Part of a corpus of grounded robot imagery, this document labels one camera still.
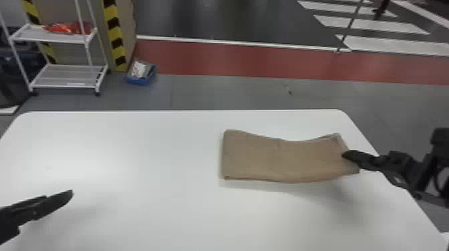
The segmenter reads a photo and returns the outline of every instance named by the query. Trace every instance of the crosswalk stripe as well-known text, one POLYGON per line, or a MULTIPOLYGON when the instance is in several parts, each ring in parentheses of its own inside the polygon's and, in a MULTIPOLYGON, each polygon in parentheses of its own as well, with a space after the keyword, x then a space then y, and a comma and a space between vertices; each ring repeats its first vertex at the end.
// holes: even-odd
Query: crosswalk stripe
POLYGON ((406 9, 408 9, 409 11, 413 11, 414 13, 417 13, 417 14, 419 14, 427 19, 430 19, 433 22, 449 29, 449 20, 447 20, 443 17, 440 17, 439 15, 435 15, 432 12, 427 11, 419 6, 413 5, 407 1, 393 1, 393 3, 400 5, 406 9))
POLYGON ((344 42, 358 51, 449 56, 449 44, 400 39, 347 36, 344 42))
MULTIPOLYGON (((339 0, 339 1, 351 2, 351 3, 359 3, 360 2, 360 0, 339 0)), ((363 0, 363 3, 373 3, 373 2, 371 2, 370 0, 363 0)))
MULTIPOLYGON (((318 3, 318 2, 310 2, 310 1, 297 1, 306 9, 317 9, 320 11, 334 11, 334 12, 345 12, 345 13, 353 13, 355 12, 356 6, 353 5, 338 5, 334 3, 318 3)), ((363 15, 374 15, 372 12, 373 8, 371 7, 360 7, 359 14, 363 15)), ((389 17, 397 17, 393 13, 386 11, 384 13, 385 16, 389 17)))
MULTIPOLYGON (((350 18, 345 17, 329 17, 323 15, 315 15, 324 26, 330 27, 342 27, 346 28, 351 21, 350 18)), ((366 19, 355 19, 352 29, 369 29, 374 31, 390 31, 390 32, 402 32, 402 33, 417 33, 428 35, 427 31, 420 29, 419 27, 412 25, 411 23, 400 23, 391 21, 375 21, 366 19)))

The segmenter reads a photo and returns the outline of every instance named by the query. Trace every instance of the white floor marking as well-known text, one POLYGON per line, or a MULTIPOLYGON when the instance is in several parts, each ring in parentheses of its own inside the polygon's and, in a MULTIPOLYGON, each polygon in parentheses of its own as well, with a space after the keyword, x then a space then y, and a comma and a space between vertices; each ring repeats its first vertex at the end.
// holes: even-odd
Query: white floor marking
MULTIPOLYGON (((342 27, 346 28, 351 21, 350 18, 346 17, 328 17, 322 15, 315 15, 324 26, 330 27, 342 27)), ((411 23, 400 23, 391 21, 374 21, 367 19, 356 19, 354 20, 351 28, 354 29, 369 29, 374 31, 390 31, 390 32, 402 32, 402 33, 417 33, 428 35, 427 31, 420 29, 419 27, 412 25, 411 23)))
POLYGON ((347 36, 345 44, 352 50, 449 56, 449 44, 399 39, 347 36))
POLYGON ((11 115, 14 114, 15 110, 19 108, 18 105, 16 106, 12 106, 12 107, 8 107, 8 108, 0 108, 0 114, 1 115, 11 115))
MULTIPOLYGON (((320 11, 354 13, 356 8, 356 6, 353 5, 338 5, 334 3, 318 3, 309 1, 297 1, 297 2, 306 9, 316 9, 320 11)), ((360 7, 359 14, 374 15, 374 13, 372 12, 373 9, 374 9, 373 7, 360 7)), ((384 15, 388 17, 397 17, 397 15, 394 15, 389 11, 386 11, 384 15)))
POLYGON ((419 6, 413 5, 407 1, 393 1, 393 3, 400 5, 406 9, 408 9, 409 11, 413 11, 414 13, 417 13, 417 14, 419 14, 427 19, 430 19, 433 22, 449 29, 449 20, 447 20, 443 17, 440 17, 439 15, 435 15, 432 12, 427 11, 419 6))
MULTIPOLYGON (((360 0, 339 0, 339 1, 351 2, 351 3, 359 3, 359 2, 360 2, 360 0)), ((371 4, 371 3, 373 3, 373 2, 371 2, 370 0, 363 0, 363 3, 369 3, 369 4, 371 4)))
MULTIPOLYGON (((175 41, 175 42, 187 42, 187 43, 213 43, 221 45, 244 45, 244 46, 258 46, 258 47, 274 47, 285 49, 314 49, 319 51, 335 51, 335 47, 325 46, 310 46, 310 45, 286 45, 282 43, 258 43, 258 42, 240 42, 240 41, 228 41, 228 40, 210 40, 210 39, 196 39, 196 38, 183 38, 183 37, 159 37, 149 35, 137 35, 137 39, 140 40, 159 40, 159 41, 175 41)), ((348 48, 342 48, 342 51, 351 51, 348 48)))

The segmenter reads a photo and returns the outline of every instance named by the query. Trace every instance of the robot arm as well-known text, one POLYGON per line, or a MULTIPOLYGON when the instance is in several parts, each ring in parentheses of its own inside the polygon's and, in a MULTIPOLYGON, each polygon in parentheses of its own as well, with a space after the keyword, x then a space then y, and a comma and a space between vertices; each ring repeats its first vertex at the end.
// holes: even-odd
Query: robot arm
POLYGON ((72 197, 73 191, 68 190, 0 208, 0 245, 19 235, 21 225, 51 214, 66 205, 72 197))
POLYGON ((402 152, 376 157, 349 150, 342 156, 361 169, 383 173, 392 185, 406 189, 417 200, 449 208, 449 178, 443 184, 440 182, 440 174, 449 168, 449 128, 436 128, 430 143, 433 145, 432 152, 422 162, 402 152), (426 192, 430 183, 437 194, 426 192))

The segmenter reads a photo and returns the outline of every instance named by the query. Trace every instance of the white metal shelf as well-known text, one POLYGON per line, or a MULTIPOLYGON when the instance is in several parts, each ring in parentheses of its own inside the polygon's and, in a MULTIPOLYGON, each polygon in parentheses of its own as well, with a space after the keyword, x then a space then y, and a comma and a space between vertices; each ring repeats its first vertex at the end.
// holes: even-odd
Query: white metal shelf
POLYGON ((48 43, 89 43, 97 33, 97 28, 92 28, 89 35, 52 33, 46 31, 42 25, 31 25, 26 23, 22 28, 17 30, 11 39, 14 41, 39 41, 48 43))
POLYGON ((84 27, 83 18, 81 15, 79 0, 73 0, 75 3, 76 14, 78 17, 78 23, 80 24, 81 34, 64 34, 64 33, 52 33, 46 31, 41 25, 32 25, 29 23, 29 19, 25 12, 23 17, 26 20, 26 24, 16 31, 12 36, 8 37, 8 42, 13 50, 14 58, 19 65, 20 71, 25 82, 28 85, 29 91, 34 91, 35 87, 41 88, 94 88, 95 95, 100 95, 100 86, 103 78, 108 71, 108 63, 106 54, 104 52, 102 39, 98 33, 96 19, 94 17, 94 10, 92 9, 91 0, 86 0, 88 5, 90 19, 93 23, 90 34, 86 34, 86 28, 84 27), (102 51, 103 60, 105 65, 96 66, 92 63, 92 57, 90 55, 90 42, 94 37, 98 38, 100 49, 102 51), (43 54, 47 65, 35 76, 34 79, 29 79, 25 68, 20 61, 19 54, 15 48, 16 41, 34 41, 39 47, 39 50, 43 54), (86 51, 88 65, 54 65, 50 63, 49 57, 46 56, 41 42, 46 43, 71 43, 82 44, 86 51))
POLYGON ((30 86, 38 88, 97 88, 107 70, 107 65, 47 64, 30 83, 30 86))

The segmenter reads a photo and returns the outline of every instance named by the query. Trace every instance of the red floor stripe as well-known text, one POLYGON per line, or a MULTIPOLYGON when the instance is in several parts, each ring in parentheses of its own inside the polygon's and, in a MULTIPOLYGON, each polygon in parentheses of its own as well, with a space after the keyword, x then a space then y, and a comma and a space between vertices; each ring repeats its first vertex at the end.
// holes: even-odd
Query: red floor stripe
POLYGON ((449 85, 449 58, 138 40, 158 72, 449 85))

